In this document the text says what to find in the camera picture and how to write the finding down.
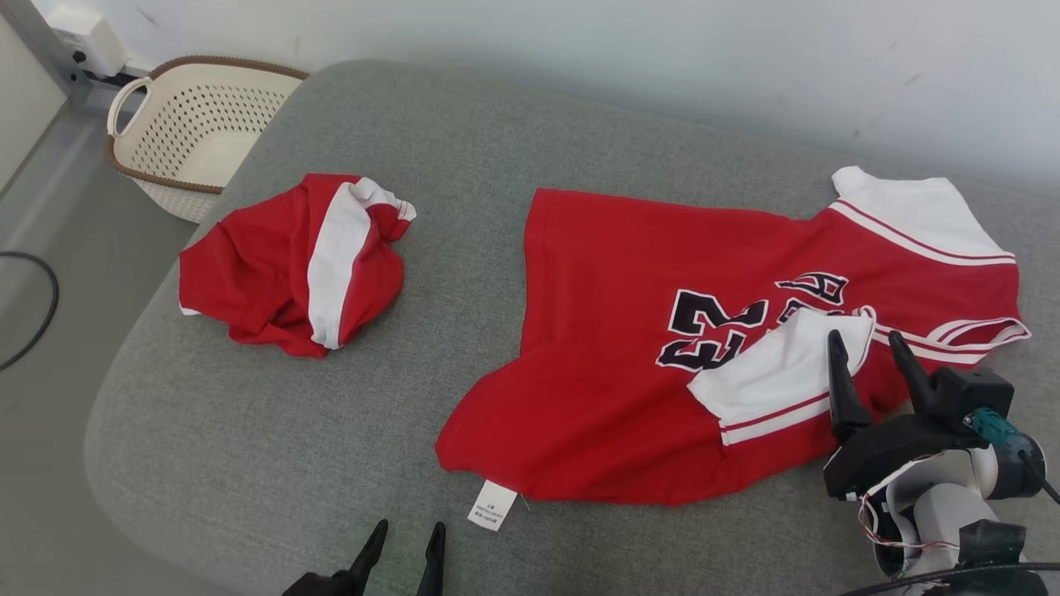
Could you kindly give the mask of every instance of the laundry basket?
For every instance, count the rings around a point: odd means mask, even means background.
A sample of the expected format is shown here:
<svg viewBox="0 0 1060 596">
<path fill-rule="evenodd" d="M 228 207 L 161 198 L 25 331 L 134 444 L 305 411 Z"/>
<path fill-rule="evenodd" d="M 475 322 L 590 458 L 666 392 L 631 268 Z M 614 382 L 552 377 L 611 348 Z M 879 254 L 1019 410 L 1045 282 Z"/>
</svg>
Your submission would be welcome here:
<svg viewBox="0 0 1060 596">
<path fill-rule="evenodd" d="M 236 58 L 170 60 L 126 85 L 111 103 L 110 162 L 162 209 L 198 223 L 306 76 Z M 141 87 L 146 97 L 119 130 L 122 104 Z"/>
</svg>

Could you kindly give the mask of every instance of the red trim stripe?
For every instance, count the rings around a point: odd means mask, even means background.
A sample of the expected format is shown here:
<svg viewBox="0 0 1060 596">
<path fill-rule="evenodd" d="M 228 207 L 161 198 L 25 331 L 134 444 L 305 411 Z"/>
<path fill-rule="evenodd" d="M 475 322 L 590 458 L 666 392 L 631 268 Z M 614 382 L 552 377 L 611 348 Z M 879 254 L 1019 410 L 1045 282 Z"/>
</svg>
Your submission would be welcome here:
<svg viewBox="0 0 1060 596">
<path fill-rule="evenodd" d="M 887 349 L 889 343 L 884 335 L 873 335 L 873 341 L 879 341 L 883 349 Z M 909 344 L 909 348 L 918 358 L 929 360 L 938 363 L 974 365 L 985 358 L 989 352 L 952 352 L 933 348 L 924 348 L 919 344 Z"/>
<path fill-rule="evenodd" d="M 798 408 L 803 407 L 803 406 L 808 406 L 808 405 L 810 405 L 810 404 L 812 404 L 814 402 L 818 402 L 822 399 L 827 398 L 827 397 L 828 397 L 828 391 L 825 391 L 824 393 L 817 396 L 816 398 L 810 398 L 809 400 L 806 400 L 805 402 L 799 402 L 799 403 L 797 403 L 795 405 L 790 405 L 790 406 L 788 406 L 788 407 L 785 407 L 783 409 L 779 409 L 779 410 L 774 411 L 772 414 L 766 414 L 765 416 L 763 416 L 761 418 L 756 418 L 754 420 L 748 420 L 747 422 L 740 422 L 739 424 L 726 425 L 725 426 L 725 431 L 736 431 L 738 428 L 746 428 L 747 426 L 754 426 L 755 424 L 758 424 L 760 422 L 765 422 L 766 420 L 772 420 L 772 419 L 774 419 L 774 418 L 776 418 L 778 416 L 782 416 L 784 414 L 788 414 L 789 411 L 798 409 Z"/>
<path fill-rule="evenodd" d="M 949 345 L 952 345 L 951 344 L 952 341 L 957 340 L 961 335 L 964 335 L 965 333 L 968 333 L 969 331 L 972 331 L 973 329 L 983 329 L 985 327 L 991 327 L 991 326 L 995 326 L 995 325 L 1005 325 L 1004 328 L 997 330 L 997 334 L 999 335 L 1002 332 L 1004 332 L 1006 329 L 1010 329 L 1012 327 L 1018 327 L 1018 328 L 1021 328 L 1023 330 L 1022 333 L 1020 333 L 1019 335 L 1014 335 L 1014 336 L 1025 336 L 1025 335 L 1029 335 L 1030 334 L 1030 332 L 1027 331 L 1027 327 L 1025 325 L 1023 325 L 1022 322 L 1020 322 L 1019 319 L 1017 319 L 1014 317 L 1000 317 L 1000 318 L 995 318 L 995 319 L 976 320 L 976 321 L 966 322 L 965 325 L 962 325 L 960 327 L 955 327 L 955 328 L 951 329 L 950 331 L 943 333 L 938 338 L 938 340 L 940 343 L 946 344 L 946 345 L 949 346 Z"/>
<path fill-rule="evenodd" d="M 916 244 L 917 246 L 920 246 L 921 248 L 925 248 L 928 250 L 931 250 L 932 252 L 938 252 L 939 255 L 944 255 L 947 257 L 952 257 L 954 259 L 968 259 L 968 260 L 971 260 L 971 261 L 984 261 L 984 260 L 988 260 L 988 259 L 1011 259 L 1013 263 L 1015 262 L 1015 257 L 1013 257 L 1012 255 L 958 255 L 956 252 L 947 252 L 946 250 L 940 250 L 938 248 L 935 248 L 934 246 L 931 246 L 929 244 L 924 244 L 924 243 L 920 242 L 919 240 L 911 236 L 909 234 L 904 233 L 904 232 L 896 229 L 894 226 L 887 224 L 886 222 L 883 222 L 883 221 L 879 220 L 878 217 L 874 217 L 874 216 L 872 216 L 872 215 L 870 215 L 870 214 L 862 211 L 861 209 L 859 209 L 858 207 L 855 207 L 853 204 L 849 203 L 846 199 L 840 198 L 840 199 L 836 199 L 835 203 L 842 203 L 844 206 L 852 209 L 853 211 L 858 212 L 860 215 L 862 215 L 862 216 L 864 216 L 866 218 L 869 218 L 869 220 L 876 222 L 877 224 L 883 226 L 884 228 L 887 228 L 891 232 L 894 232 L 894 233 L 896 233 L 896 234 L 904 238 L 905 240 L 907 240 L 907 241 Z"/>
<path fill-rule="evenodd" d="M 909 335 L 904 332 L 899 332 L 902 334 L 902 338 L 905 339 L 906 344 L 913 344 L 918 348 L 923 348 L 924 350 L 931 350 L 933 352 L 947 352 L 951 354 L 989 354 L 991 348 L 966 348 L 958 349 L 960 346 L 947 346 L 942 344 L 933 344 L 931 340 L 924 339 L 922 337 L 917 337 L 915 335 Z M 887 334 L 882 331 L 877 331 L 873 333 L 873 338 L 882 337 L 882 339 L 877 339 L 883 344 L 888 344 Z"/>
</svg>

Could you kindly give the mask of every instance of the brown basket rim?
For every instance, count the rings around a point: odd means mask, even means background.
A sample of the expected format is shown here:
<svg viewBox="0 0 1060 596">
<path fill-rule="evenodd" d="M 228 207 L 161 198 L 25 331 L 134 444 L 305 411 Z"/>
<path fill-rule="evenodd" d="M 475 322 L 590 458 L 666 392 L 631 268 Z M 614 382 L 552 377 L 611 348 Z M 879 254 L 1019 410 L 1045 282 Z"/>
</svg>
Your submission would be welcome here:
<svg viewBox="0 0 1060 596">
<path fill-rule="evenodd" d="M 233 66 L 250 70 L 262 70 L 275 74 L 282 74 L 284 76 L 289 76 L 292 78 L 298 78 L 300 81 L 304 81 L 306 77 L 310 76 L 307 72 L 303 72 L 301 70 L 296 70 L 294 68 L 275 65 L 271 63 L 263 63 L 260 60 L 248 60 L 245 58 L 229 58 L 225 56 L 183 56 L 161 64 L 158 68 L 147 73 L 147 78 L 154 81 L 155 78 L 158 78 L 166 71 L 173 70 L 179 66 L 192 65 L 192 64 Z M 171 180 L 170 178 L 162 178 L 161 176 L 155 176 L 154 174 L 146 174 L 138 170 L 134 170 L 118 161 L 118 156 L 114 155 L 114 142 L 116 139 L 110 135 L 107 135 L 107 157 L 110 159 L 110 165 L 112 165 L 114 170 L 118 170 L 119 172 L 130 178 L 137 178 L 139 180 L 144 180 L 145 182 L 153 182 L 156 185 L 161 185 L 163 187 L 170 187 L 174 189 L 180 189 L 180 190 L 199 192 L 206 194 L 220 194 L 222 191 L 225 190 L 224 187 L 214 187 L 210 185 L 196 185 L 194 182 L 182 182 L 180 180 Z"/>
</svg>

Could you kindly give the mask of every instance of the basketball jersey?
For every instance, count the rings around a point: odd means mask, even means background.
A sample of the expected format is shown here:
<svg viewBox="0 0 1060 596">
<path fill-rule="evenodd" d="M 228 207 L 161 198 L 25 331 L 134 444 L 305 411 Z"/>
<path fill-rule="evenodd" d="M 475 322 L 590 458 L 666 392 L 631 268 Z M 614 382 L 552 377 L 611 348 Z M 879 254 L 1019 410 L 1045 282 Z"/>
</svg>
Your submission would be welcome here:
<svg viewBox="0 0 1060 596">
<path fill-rule="evenodd" d="M 908 397 L 890 330 L 929 372 L 1030 335 L 1015 259 L 948 180 L 833 180 L 809 221 L 538 190 L 519 357 L 453 411 L 441 466 L 529 498 L 703 499 L 834 448 L 829 331 L 877 417 Z"/>
</svg>

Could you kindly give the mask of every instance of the clothing tag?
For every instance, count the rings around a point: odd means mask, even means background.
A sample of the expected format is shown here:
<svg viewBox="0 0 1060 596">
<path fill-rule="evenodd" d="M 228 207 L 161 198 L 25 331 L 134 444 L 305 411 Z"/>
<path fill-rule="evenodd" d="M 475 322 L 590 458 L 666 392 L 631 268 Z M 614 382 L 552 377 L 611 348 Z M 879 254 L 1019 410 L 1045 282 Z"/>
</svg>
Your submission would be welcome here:
<svg viewBox="0 0 1060 596">
<path fill-rule="evenodd" d="M 467 520 L 488 530 L 497 531 L 505 515 L 515 502 L 516 492 L 500 485 L 487 480 L 478 493 L 475 506 L 471 508 Z"/>
</svg>

